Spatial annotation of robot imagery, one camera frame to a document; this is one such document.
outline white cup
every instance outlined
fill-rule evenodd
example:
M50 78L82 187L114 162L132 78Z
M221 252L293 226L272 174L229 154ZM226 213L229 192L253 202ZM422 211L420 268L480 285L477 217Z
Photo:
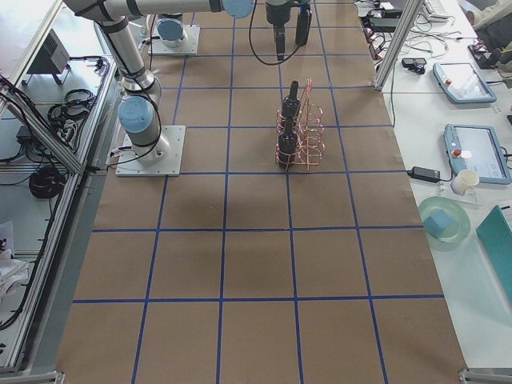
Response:
M454 194L465 194L472 186L480 183L480 177L473 170L461 170L451 182L451 190Z

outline person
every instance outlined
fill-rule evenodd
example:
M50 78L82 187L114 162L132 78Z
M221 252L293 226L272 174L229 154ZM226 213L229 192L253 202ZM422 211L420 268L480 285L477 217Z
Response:
M466 17L488 51L512 50L512 1L497 0L484 10L469 10Z

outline white table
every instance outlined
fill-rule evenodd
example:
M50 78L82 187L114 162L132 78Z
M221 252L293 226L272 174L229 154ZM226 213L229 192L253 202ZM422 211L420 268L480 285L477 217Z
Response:
M457 30L471 33L456 1L445 0L443 3L456 17L454 26ZM435 29L448 31L453 27L445 24ZM450 178L442 139L447 123L493 126L500 144L512 151L512 126L506 119L512 114L512 90L500 84L493 87L498 96L495 103L456 106L442 93L432 74L434 62L472 61L466 47L469 41L450 41L447 55L442 59L429 59L423 76L411 73L397 63L393 92L395 133L408 169L422 166L440 170L443 178ZM410 53L402 57L425 55ZM484 76L488 81L499 79L493 70L484 71ZM390 76L383 91L390 114L391 80ZM417 180L410 180L410 183L417 204L436 195L434 184ZM480 184L477 196L479 206L461 203L470 216L470 236L458 246L440 243L433 238L429 238L429 244L468 367L512 368L512 309L474 232L495 203L512 201L512 186Z

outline blue sponge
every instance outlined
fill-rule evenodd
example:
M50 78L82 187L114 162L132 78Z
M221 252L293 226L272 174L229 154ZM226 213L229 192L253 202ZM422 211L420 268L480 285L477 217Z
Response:
M432 235L439 236L453 223L454 220L444 210L436 210L431 216L426 218L423 225Z

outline copper wire rack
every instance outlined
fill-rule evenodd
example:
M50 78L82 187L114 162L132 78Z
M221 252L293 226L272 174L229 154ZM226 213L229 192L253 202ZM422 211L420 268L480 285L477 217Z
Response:
M295 126L296 134L298 136L297 148L292 162L284 163L283 153L279 150L278 137L284 131L282 122L284 117L281 111L277 113L277 129L276 129L276 145L275 145L275 161L276 164L284 164L285 170L288 170L292 165L306 166L309 171L311 166L317 166L322 160L326 146L322 140L323 125L322 116L323 110L311 102L311 94L313 91L313 81L311 78L306 80L306 88L301 96L301 109L296 117ZM292 158L292 155L285 154L284 158Z

